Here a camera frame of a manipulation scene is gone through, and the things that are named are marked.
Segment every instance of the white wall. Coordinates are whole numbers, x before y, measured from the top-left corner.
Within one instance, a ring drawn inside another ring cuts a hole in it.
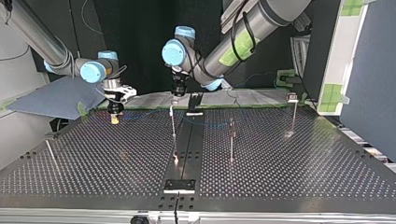
[[[0,18],[0,60],[18,56],[27,49],[26,43]],[[37,73],[32,53],[18,59],[0,61],[0,105],[45,85]],[[0,169],[25,151],[37,146],[50,132],[51,118],[0,110]]]

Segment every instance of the light blue joint cap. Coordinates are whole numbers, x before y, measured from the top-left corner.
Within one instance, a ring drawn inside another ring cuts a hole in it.
[[[103,51],[98,52],[98,58],[111,59],[111,60],[118,61],[119,55],[117,54],[116,51],[113,51],[113,50],[103,50]]]
[[[177,39],[169,40],[163,46],[163,60],[171,66],[179,66],[184,63],[186,50]]]
[[[87,62],[79,70],[82,79],[89,83],[97,83],[105,79],[106,68],[98,62]]]
[[[177,26],[175,30],[175,35],[182,35],[195,39],[195,30],[190,26]]]
[[[54,71],[52,70],[52,68],[50,67],[50,64],[47,63],[46,61],[44,61],[44,66],[46,66],[47,71],[56,74],[56,72],[54,72]]]
[[[209,85],[202,86],[202,87],[207,89],[207,90],[209,90],[209,91],[215,91],[221,85],[221,82],[222,82],[223,79],[224,78],[216,79],[215,81],[213,81]]]

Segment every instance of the black metal bracket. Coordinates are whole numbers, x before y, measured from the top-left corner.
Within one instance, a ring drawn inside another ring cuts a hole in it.
[[[194,179],[167,179],[163,193],[193,194],[195,193],[195,183]]]
[[[187,116],[202,116],[204,111],[197,109],[197,106],[201,104],[204,94],[202,92],[192,93],[189,100],[189,109],[187,110]]]

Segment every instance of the black perforated table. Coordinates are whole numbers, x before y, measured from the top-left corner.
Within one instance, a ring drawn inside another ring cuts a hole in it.
[[[0,207],[389,214],[396,175],[310,108],[97,111],[0,172]],[[235,121],[231,161],[230,120]],[[195,193],[164,194],[167,179]]]

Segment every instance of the cable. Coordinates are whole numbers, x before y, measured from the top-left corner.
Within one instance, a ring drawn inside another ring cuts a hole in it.
[[[199,63],[199,61],[201,60],[202,57],[200,58],[200,60],[197,60],[197,57],[196,57],[196,55],[195,55],[196,63],[195,63],[195,64],[192,64],[192,58],[191,58],[190,52],[189,52],[189,50],[187,49],[186,45],[184,45],[184,43],[183,43],[182,41],[179,41],[179,43],[180,43],[180,44],[183,46],[183,48],[187,51],[187,57],[189,58],[189,63],[190,63],[191,69],[190,69],[190,71],[189,71],[187,74],[190,75],[190,73],[191,73],[191,74],[192,74],[192,78],[195,80],[194,69],[195,69],[195,66]]]
[[[226,78],[226,77],[230,76],[230,75],[233,73],[233,71],[234,71],[241,63],[243,63],[243,62],[246,61],[246,60],[243,60],[243,59],[239,56],[239,54],[238,54],[238,52],[237,52],[237,50],[236,50],[236,46],[235,46],[235,26],[236,26],[237,19],[238,19],[239,15],[241,14],[243,8],[244,8],[245,5],[247,4],[247,2],[248,2],[248,0],[245,0],[245,1],[242,3],[241,7],[238,8],[238,11],[237,11],[237,13],[236,13],[236,15],[235,15],[235,17],[234,17],[234,19],[233,19],[233,27],[232,27],[232,30],[231,30],[231,44],[232,44],[232,46],[233,46],[233,53],[235,54],[235,56],[236,56],[237,59],[238,59],[238,63],[237,63],[236,65],[234,65],[234,66],[233,66],[233,69],[230,70],[227,74],[224,74],[223,76],[217,77],[217,76],[213,76],[212,74],[210,74],[209,72],[207,72],[207,70],[206,70],[206,68],[205,68],[205,60],[202,62],[202,64],[199,63],[199,61],[201,61],[201,59],[202,59],[202,56],[201,56],[200,60],[198,60],[198,64],[197,64],[197,65],[200,67],[200,69],[203,71],[203,73],[204,73],[206,76],[208,76],[208,77],[210,77],[210,78],[213,78],[213,79],[222,79],[222,78]],[[255,39],[255,37],[254,37],[253,31],[252,31],[252,29],[251,29],[251,27],[250,27],[250,25],[249,25],[249,23],[248,23],[247,13],[244,12],[244,13],[242,14],[242,17],[243,17],[243,22],[244,22],[244,24],[245,24],[245,27],[247,28],[247,32],[248,32],[248,34],[249,34],[249,36],[250,36],[250,38],[251,38],[251,40],[252,40],[252,42],[253,42],[253,48],[252,48],[250,51],[251,51],[252,53],[254,53],[254,51],[255,51],[255,49],[256,49],[257,43],[256,43],[256,39]],[[197,58],[197,52],[198,52],[198,49],[195,50],[195,58]]]
[[[6,22],[5,25],[8,25],[9,20],[11,19],[12,16],[12,0],[5,0],[4,1],[4,8],[6,9]]]
[[[303,84],[304,91],[306,92],[306,95],[308,96],[308,98],[311,100],[311,103],[312,103],[312,105],[314,106],[315,110],[318,111],[318,106],[317,106],[316,103],[314,102],[314,99],[312,98],[312,96],[309,94],[308,89],[306,88],[306,86],[305,86],[305,84],[304,84],[303,78],[300,76],[300,74],[297,74],[297,73],[296,73],[296,75],[297,75],[297,77],[300,78],[301,84]]]
[[[116,76],[118,76],[119,74],[123,73],[127,68],[128,68],[128,66],[127,66],[127,65],[124,65],[124,66],[122,66],[121,68],[119,68],[119,70],[118,70],[115,74],[113,74],[113,75],[111,75],[110,77],[107,77],[107,78],[105,78],[105,79],[111,79],[111,78],[113,78],[113,77],[116,77]],[[101,91],[99,91],[99,89],[98,89],[98,85],[99,85],[99,84],[101,84],[101,82],[98,82],[98,83],[96,83],[96,85],[95,85],[95,90],[96,90],[99,94],[101,94],[101,95],[104,96],[107,100],[109,100],[109,101],[111,101],[111,102],[113,102],[113,103],[122,104],[121,101],[116,101],[116,100],[114,100],[114,99],[107,98],[106,95],[105,95],[104,93],[102,93]]]
[[[191,124],[196,124],[196,125],[201,125],[201,126],[206,126],[206,127],[213,127],[213,128],[218,128],[218,127],[222,127],[225,125],[229,125],[229,123],[227,123],[227,122],[225,122],[225,123],[198,123],[198,122],[194,122],[193,120],[187,119],[184,116],[183,116],[183,119]]]
[[[76,40],[77,56],[81,57],[81,55],[80,55],[80,47],[79,47],[78,37],[77,37],[77,31],[76,31],[76,23],[75,23],[74,16],[73,16],[73,8],[72,8],[71,0],[68,1],[68,5],[69,5],[70,21],[72,22],[72,28],[73,28],[73,36],[74,36],[74,38]]]
[[[27,54],[27,52],[29,52],[29,48],[30,48],[30,46],[28,45],[27,48],[26,48],[26,51],[24,53],[22,53],[22,54],[20,54],[18,56],[15,56],[15,57],[0,59],[0,62],[5,62],[5,61],[21,58],[21,57],[25,56]]]
[[[244,62],[246,61],[246,59],[245,59],[245,60],[242,59],[241,56],[239,55],[238,51],[236,50],[236,46],[235,46],[235,35],[236,35],[236,33],[235,33],[235,26],[236,26],[236,22],[238,21],[239,15],[241,14],[242,10],[244,9],[244,7],[245,7],[245,5],[246,5],[247,3],[248,3],[248,0],[245,0],[245,1],[242,3],[241,7],[238,8],[238,11],[236,12],[235,17],[233,18],[233,27],[232,27],[232,29],[231,29],[231,35],[230,35],[230,38],[231,38],[231,45],[233,46],[233,53],[235,54],[236,58],[237,58],[237,59],[239,60],[239,62],[241,62],[241,63],[244,63]],[[248,34],[249,34],[249,36],[250,36],[250,38],[251,38],[251,41],[252,41],[252,43],[253,43],[253,48],[250,50],[250,51],[253,53],[253,52],[256,50],[256,39],[254,38],[253,31],[252,31],[252,29],[251,29],[251,27],[250,27],[250,25],[249,25],[249,23],[248,23],[247,13],[244,12],[244,13],[242,14],[242,17],[243,17],[243,22],[244,22],[244,24],[245,24],[245,27],[247,28],[247,32],[248,32]]]
[[[111,78],[114,78],[114,77],[120,75],[120,74],[123,73],[127,68],[128,68],[127,65],[122,66],[121,68],[119,68],[119,70],[118,70],[116,73],[114,73],[113,75],[107,77],[106,79],[111,79]]]
[[[176,200],[176,204],[175,204],[175,224],[178,224],[178,216],[177,216],[177,205],[178,205],[178,197],[180,196],[180,193],[177,194],[177,200]]]
[[[275,72],[267,72],[267,73],[264,73],[264,74],[260,74],[260,73],[258,73],[258,74],[253,74],[253,75],[250,75],[244,82],[241,82],[241,83],[239,83],[239,84],[233,85],[233,87],[235,88],[235,87],[243,86],[244,84],[246,84],[246,83],[247,83],[251,78],[253,78],[253,77],[256,77],[256,76],[266,76],[266,75],[268,75],[268,74],[275,74],[275,75],[276,75]]]
[[[85,6],[87,5],[87,2],[88,2],[88,0],[85,0],[84,4],[82,5],[82,8],[81,8],[81,18],[82,18],[82,21],[84,22],[84,24],[85,24],[88,28],[90,28],[90,30],[96,32],[96,33],[99,34],[99,35],[102,35],[102,34],[103,34],[102,32],[93,29],[93,28],[85,21],[85,18],[84,18],[84,9],[85,9]]]
[[[72,73],[72,78],[74,79],[76,76],[76,64],[75,64],[75,59],[73,56],[73,53],[66,47],[64,42],[56,36],[56,38],[59,40],[59,42],[64,46],[64,51],[66,52],[66,58],[64,59],[64,62],[61,63],[60,65],[50,65],[54,69],[63,69],[66,68],[67,65],[71,64],[70,67],[70,72]]]
[[[165,110],[167,111],[168,109],[157,109],[157,110],[150,111],[150,112],[148,112],[146,114],[133,116],[131,118],[128,118],[128,117],[124,116],[123,119],[128,119],[128,120],[143,119],[143,118],[145,118],[146,116],[148,116],[150,114],[155,114],[155,113],[162,112],[162,111],[165,111]]]
[[[113,99],[111,99],[111,98],[107,98],[106,95],[105,95],[104,93],[102,93],[101,91],[99,91],[99,89],[98,89],[98,85],[99,85],[99,84],[101,84],[101,83],[98,82],[98,83],[96,83],[96,85],[95,85],[95,90],[96,90],[99,94],[101,94],[103,97],[105,97],[107,100],[109,100],[109,101],[111,101],[111,102],[113,102],[113,103],[122,104],[121,101],[116,101],[116,100],[113,100]]]
[[[8,25],[9,20],[11,19],[12,16],[12,11],[7,11],[6,13],[6,22],[4,23],[5,25]]]

